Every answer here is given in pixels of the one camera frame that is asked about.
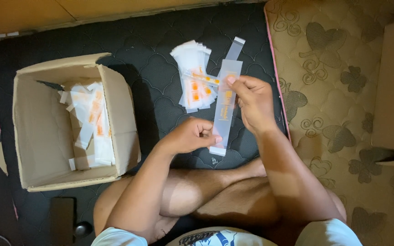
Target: quilted mattress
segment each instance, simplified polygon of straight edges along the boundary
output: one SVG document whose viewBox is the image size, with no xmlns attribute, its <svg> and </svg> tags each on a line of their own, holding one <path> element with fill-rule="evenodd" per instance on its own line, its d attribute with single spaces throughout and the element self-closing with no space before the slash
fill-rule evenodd
<svg viewBox="0 0 394 246">
<path fill-rule="evenodd" d="M 92 209 L 108 184 L 67 190 L 28 193 L 21 188 L 14 146 L 12 122 L 13 79 L 16 71 L 40 62 L 64 57 L 110 52 L 99 62 L 118 71 L 130 85 L 134 98 L 137 129 L 143 159 L 156 142 L 190 115 L 213 120 L 211 109 L 186 114 L 178 105 L 182 91 L 177 64 L 169 55 L 175 46 L 189 40 L 212 49 L 207 71 L 217 75 L 222 59 L 235 36 L 246 40 L 239 55 L 242 74 L 271 84 L 275 119 L 287 134 L 282 102 L 276 84 L 274 64 L 267 36 L 264 4 L 232 4 L 175 11 L 153 16 L 81 25 L 36 33 L 0 42 L 0 123 L 5 160 L 14 204 L 25 245 L 49 245 L 49 204 L 52 197 L 77 199 L 77 221 L 92 223 Z M 177 156 L 172 166 L 180 168 L 229 169 L 258 155 L 252 134 L 234 112 L 229 146 L 224 158 L 200 149 Z M 94 238 L 76 245 L 90 245 Z"/>
<path fill-rule="evenodd" d="M 394 245 L 394 167 L 375 164 L 390 153 L 370 145 L 394 1 L 271 0 L 264 10 L 296 152 L 365 246 Z"/>
</svg>

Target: thigh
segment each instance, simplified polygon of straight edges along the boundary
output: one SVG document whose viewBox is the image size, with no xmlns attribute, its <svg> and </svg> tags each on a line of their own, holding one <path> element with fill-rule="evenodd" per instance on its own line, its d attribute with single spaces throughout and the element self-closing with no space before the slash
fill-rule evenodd
<svg viewBox="0 0 394 246">
<path fill-rule="evenodd" d="M 267 177 L 234 183 L 193 215 L 216 224 L 244 229 L 270 226 L 280 219 Z"/>
<path fill-rule="evenodd" d="M 113 207 L 117 203 L 119 197 L 125 188 L 132 181 L 133 176 L 123 177 L 122 179 L 113 182 L 100 197 L 97 199 L 94 207 L 94 230 L 95 235 L 98 236 L 104 230 L 107 218 L 112 212 Z M 179 218 L 164 217 L 159 215 L 159 220 L 156 222 L 153 238 L 148 243 L 153 243 L 164 237 L 171 228 L 175 225 Z"/>
</svg>

